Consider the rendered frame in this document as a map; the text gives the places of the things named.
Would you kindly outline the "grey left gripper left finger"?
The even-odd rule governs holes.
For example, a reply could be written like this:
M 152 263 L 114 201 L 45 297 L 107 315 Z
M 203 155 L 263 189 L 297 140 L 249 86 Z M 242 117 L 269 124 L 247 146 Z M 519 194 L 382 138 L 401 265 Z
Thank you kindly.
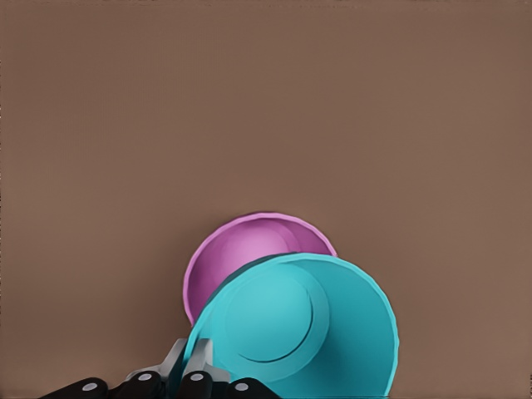
M 130 372 L 108 399 L 175 399 L 187 338 L 178 338 L 162 363 Z

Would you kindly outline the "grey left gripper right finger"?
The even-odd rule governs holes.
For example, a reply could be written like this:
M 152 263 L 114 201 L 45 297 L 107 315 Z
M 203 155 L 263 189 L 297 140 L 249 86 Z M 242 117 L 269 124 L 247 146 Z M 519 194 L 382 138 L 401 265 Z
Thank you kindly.
M 214 345 L 200 339 L 183 371 L 178 399 L 228 399 L 230 373 L 214 366 Z

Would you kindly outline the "blue bowl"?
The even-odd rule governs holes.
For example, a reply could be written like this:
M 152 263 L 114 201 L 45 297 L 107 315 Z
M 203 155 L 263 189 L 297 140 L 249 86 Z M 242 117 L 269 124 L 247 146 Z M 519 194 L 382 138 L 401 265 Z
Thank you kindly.
M 203 339 L 212 365 L 284 399 L 386 397 L 398 364 L 392 306 L 375 280 L 325 254 L 245 264 L 209 297 L 184 350 Z

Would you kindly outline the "pink bowl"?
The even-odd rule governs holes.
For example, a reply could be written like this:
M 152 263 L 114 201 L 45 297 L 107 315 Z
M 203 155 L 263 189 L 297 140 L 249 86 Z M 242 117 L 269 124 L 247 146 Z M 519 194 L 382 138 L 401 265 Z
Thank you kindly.
M 329 238 L 297 216 L 253 212 L 220 225 L 201 242 L 186 266 L 182 296 L 187 318 L 194 324 L 211 294 L 245 264 L 290 253 L 337 256 Z

